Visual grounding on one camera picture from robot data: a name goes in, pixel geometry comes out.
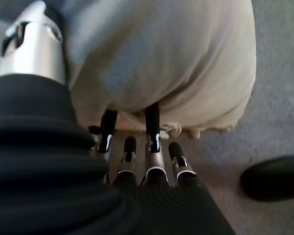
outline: silver metal joint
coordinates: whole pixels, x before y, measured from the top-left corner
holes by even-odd
[[[132,152],[132,159],[130,162],[125,161],[126,152],[124,152],[123,157],[120,161],[118,174],[121,172],[131,172],[135,175],[135,153]]]
[[[173,157],[172,159],[172,170],[173,170],[173,174],[174,174],[177,186],[178,186],[178,177],[181,174],[188,172],[196,176],[196,173],[193,171],[193,168],[191,167],[191,165],[188,164],[186,158],[184,156],[181,156],[181,158],[183,159],[185,166],[179,166],[176,157]]]
[[[62,33],[46,16],[46,8],[43,1],[33,2],[7,29],[0,57],[0,77],[33,74],[66,85]]]
[[[159,152],[157,153],[151,153],[149,151],[149,145],[146,145],[146,154],[145,154],[145,167],[146,167],[146,178],[148,176],[148,173],[153,169],[159,169],[164,172],[166,179],[168,181],[167,173],[165,170],[165,163],[163,159],[162,149],[161,145],[159,143]]]

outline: white fabric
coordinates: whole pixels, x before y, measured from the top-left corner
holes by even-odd
[[[161,123],[234,127],[255,80],[250,0],[102,0],[71,19],[68,44],[78,120],[123,111],[118,128],[144,129],[158,101]]]

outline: black fingertip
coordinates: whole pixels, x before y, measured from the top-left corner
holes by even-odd
[[[136,139],[133,136],[129,136],[126,138],[124,143],[124,152],[136,153]]]
[[[181,148],[180,144],[177,143],[177,142],[172,142],[172,143],[169,144],[169,154],[170,154],[171,160],[174,157],[179,158],[181,156],[184,156],[182,148]]]
[[[145,108],[146,134],[152,138],[160,133],[160,112],[158,103]]]

